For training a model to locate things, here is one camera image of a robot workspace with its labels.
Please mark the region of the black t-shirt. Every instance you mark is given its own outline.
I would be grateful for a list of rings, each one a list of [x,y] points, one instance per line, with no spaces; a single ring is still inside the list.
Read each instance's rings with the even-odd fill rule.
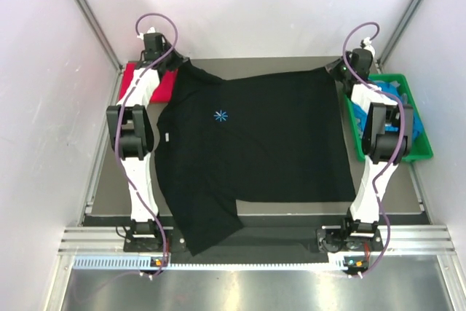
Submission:
[[[158,184],[193,255],[241,230],[237,201],[355,198],[325,68],[225,80],[184,63],[157,128]]]

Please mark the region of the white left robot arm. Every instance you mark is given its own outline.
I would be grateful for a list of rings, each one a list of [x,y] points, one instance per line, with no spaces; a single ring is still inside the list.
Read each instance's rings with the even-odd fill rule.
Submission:
[[[123,96],[106,109],[106,121],[111,148],[127,179],[131,200],[124,250],[165,253],[167,237],[159,220],[150,171],[155,139],[147,107],[164,75],[176,70],[186,58],[153,28],[139,37],[144,44],[140,60]]]

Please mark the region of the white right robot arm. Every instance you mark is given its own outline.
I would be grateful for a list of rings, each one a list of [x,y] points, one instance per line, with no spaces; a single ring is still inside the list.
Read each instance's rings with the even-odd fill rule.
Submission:
[[[366,113],[361,141],[363,176],[337,239],[350,250],[375,240],[388,182],[412,145],[413,107],[368,82],[372,63],[372,51],[357,48],[344,50],[341,58],[326,67],[343,84],[350,101]]]

